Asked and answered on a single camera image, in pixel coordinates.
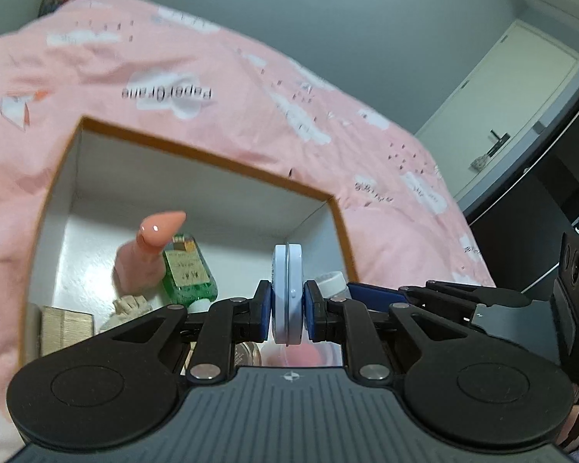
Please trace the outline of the white round mint tin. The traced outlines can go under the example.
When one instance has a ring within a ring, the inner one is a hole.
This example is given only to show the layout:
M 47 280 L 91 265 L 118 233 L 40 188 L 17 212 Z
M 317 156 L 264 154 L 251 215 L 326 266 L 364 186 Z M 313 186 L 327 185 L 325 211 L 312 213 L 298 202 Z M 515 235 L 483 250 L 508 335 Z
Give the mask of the white round mint tin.
M 303 262 L 298 243 L 277 245 L 272 263 L 272 332 L 277 344 L 299 345 L 303 329 Z

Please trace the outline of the white bottle cap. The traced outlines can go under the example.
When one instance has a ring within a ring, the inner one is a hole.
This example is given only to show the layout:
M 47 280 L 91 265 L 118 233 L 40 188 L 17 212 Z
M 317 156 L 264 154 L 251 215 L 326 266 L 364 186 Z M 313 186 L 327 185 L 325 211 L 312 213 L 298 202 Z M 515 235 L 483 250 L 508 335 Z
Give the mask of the white bottle cap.
M 340 271 L 328 272 L 315 278 L 324 299 L 330 299 L 347 292 L 347 282 Z

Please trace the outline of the pink cloud print blanket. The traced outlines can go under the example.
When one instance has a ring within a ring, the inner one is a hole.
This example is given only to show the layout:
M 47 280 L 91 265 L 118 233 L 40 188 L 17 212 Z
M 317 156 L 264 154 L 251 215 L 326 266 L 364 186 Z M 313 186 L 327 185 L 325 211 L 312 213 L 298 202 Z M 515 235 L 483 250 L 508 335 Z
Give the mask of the pink cloud print blanket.
M 33 239 L 89 116 L 333 194 L 362 281 L 491 284 L 431 154 L 266 44 L 146 0 L 73 0 L 0 37 L 0 462 Z

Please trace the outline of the white door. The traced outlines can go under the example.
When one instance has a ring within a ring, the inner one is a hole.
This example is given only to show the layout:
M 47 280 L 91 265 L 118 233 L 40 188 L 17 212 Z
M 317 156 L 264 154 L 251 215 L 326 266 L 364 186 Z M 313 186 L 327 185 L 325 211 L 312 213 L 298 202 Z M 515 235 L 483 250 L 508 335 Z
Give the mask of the white door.
M 526 136 L 579 74 L 579 52 L 516 20 L 417 132 L 460 201 Z M 494 139 L 510 141 L 486 156 Z

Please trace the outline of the gold round tin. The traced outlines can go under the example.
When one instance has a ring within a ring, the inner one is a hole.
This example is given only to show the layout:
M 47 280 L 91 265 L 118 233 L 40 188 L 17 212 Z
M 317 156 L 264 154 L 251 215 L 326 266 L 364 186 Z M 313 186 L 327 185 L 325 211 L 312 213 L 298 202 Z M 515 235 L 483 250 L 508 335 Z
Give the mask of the gold round tin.
M 259 346 L 254 342 L 242 342 L 234 346 L 234 366 L 259 367 L 261 365 L 261 353 Z

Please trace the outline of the clear jar with pink sponge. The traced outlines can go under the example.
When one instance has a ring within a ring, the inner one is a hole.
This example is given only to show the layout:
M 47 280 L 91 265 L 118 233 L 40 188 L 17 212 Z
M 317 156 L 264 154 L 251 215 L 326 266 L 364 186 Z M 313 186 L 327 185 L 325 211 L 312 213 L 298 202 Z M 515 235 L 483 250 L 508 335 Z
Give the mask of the clear jar with pink sponge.
M 264 367 L 318 368 L 340 367 L 341 346 L 322 342 L 304 341 L 300 345 L 279 345 L 273 342 L 260 347 L 261 364 Z

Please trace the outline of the orange cardboard box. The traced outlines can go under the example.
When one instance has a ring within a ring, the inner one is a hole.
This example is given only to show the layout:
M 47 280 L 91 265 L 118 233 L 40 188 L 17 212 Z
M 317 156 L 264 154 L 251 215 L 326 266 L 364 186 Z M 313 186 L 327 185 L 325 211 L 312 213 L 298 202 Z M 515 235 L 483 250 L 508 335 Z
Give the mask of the orange cardboard box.
M 296 243 L 303 275 L 357 279 L 347 228 L 330 193 L 159 136 L 85 118 L 66 143 L 34 237 L 24 303 L 25 362 L 41 355 L 48 307 L 99 328 L 119 297 L 120 246 L 158 212 L 182 211 L 219 297 L 250 298 L 273 274 L 274 249 Z

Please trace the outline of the pink cone shaped toy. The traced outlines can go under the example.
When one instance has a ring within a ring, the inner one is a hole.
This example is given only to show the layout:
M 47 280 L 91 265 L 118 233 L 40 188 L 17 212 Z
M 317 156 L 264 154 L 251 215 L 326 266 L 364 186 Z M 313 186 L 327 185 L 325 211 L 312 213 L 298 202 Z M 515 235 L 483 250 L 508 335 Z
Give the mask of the pink cone shaped toy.
M 185 223 L 184 211 L 151 214 L 140 224 L 133 240 L 120 246 L 115 271 L 121 295 L 138 295 L 156 286 L 165 276 L 163 251 Z

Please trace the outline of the green sanitizer bottle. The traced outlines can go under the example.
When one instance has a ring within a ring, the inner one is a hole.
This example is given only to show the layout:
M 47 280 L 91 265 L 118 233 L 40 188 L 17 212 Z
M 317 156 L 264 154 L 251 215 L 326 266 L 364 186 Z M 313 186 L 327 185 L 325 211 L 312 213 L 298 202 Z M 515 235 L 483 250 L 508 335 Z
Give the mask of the green sanitizer bottle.
M 195 238 L 185 233 L 172 236 L 163 260 L 166 274 L 162 283 L 169 301 L 182 305 L 189 314 L 208 311 L 218 288 Z

